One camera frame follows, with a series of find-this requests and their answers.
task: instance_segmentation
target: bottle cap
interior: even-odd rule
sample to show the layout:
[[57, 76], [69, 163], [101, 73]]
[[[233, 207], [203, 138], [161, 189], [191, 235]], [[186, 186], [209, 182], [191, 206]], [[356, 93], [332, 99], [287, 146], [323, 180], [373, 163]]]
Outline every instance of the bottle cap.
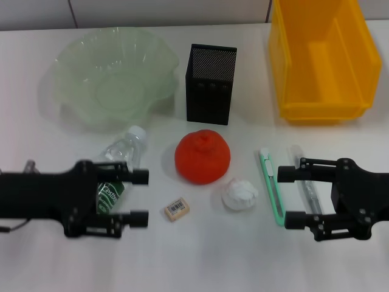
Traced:
[[147, 145], [147, 133], [144, 129], [140, 128], [139, 126], [132, 126], [128, 130], [128, 133], [137, 136], [141, 143]]

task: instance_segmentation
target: eraser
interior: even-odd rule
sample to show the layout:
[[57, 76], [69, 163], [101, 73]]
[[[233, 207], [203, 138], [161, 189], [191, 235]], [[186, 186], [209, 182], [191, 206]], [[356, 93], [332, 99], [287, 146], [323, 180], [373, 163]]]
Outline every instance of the eraser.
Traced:
[[165, 208], [165, 213], [168, 215], [170, 221], [172, 222], [180, 219], [188, 212], [189, 205], [183, 198], [179, 198]]

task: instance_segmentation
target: green utility knife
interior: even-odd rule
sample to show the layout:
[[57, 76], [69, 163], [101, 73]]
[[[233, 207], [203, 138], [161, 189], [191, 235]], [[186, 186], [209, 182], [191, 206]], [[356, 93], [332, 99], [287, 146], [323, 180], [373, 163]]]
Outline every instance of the green utility knife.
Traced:
[[277, 183], [277, 176], [274, 172], [273, 160], [270, 156], [269, 149], [262, 148], [260, 150], [260, 161], [263, 175], [266, 181], [267, 191], [269, 192], [275, 221], [278, 225], [284, 226], [285, 209], [284, 204], [282, 203], [282, 198]]

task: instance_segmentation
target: plastic water bottle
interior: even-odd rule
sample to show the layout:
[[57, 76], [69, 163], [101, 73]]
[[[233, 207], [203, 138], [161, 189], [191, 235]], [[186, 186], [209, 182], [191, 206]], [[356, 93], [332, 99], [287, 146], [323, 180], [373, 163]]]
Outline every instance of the plastic water bottle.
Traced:
[[[140, 156], [146, 147], [146, 132], [138, 126], [132, 126], [124, 138], [108, 146], [95, 162], [127, 162], [128, 169], [140, 166]], [[97, 213], [108, 214], [122, 195], [125, 185], [122, 182], [104, 182], [98, 186]]]

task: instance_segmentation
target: barcode on eraser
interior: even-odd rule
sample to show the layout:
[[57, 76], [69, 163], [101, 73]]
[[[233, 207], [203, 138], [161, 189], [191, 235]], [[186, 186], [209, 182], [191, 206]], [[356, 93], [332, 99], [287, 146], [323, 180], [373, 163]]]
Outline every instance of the barcode on eraser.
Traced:
[[184, 210], [185, 209], [185, 206], [184, 204], [182, 204], [181, 200], [178, 200], [176, 202], [174, 202], [173, 204], [171, 204], [169, 207], [168, 207], [168, 210], [169, 212], [173, 215], [174, 213], [176, 213], [178, 210]]

